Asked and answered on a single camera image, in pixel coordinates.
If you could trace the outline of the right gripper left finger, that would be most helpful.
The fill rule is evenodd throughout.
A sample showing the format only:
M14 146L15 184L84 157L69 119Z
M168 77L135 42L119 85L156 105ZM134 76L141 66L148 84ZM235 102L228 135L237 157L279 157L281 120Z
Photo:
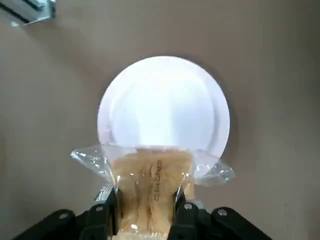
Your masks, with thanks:
M60 209L14 237L15 240L110 240L118 232L118 201L103 187L90 209L80 215Z

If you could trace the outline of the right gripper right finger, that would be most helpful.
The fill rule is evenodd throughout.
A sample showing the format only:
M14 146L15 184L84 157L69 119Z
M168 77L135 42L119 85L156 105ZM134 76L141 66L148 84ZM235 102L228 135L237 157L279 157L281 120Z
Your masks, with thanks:
M175 193L171 240L269 240L270 237L234 209L223 206L208 212L186 199L180 187Z

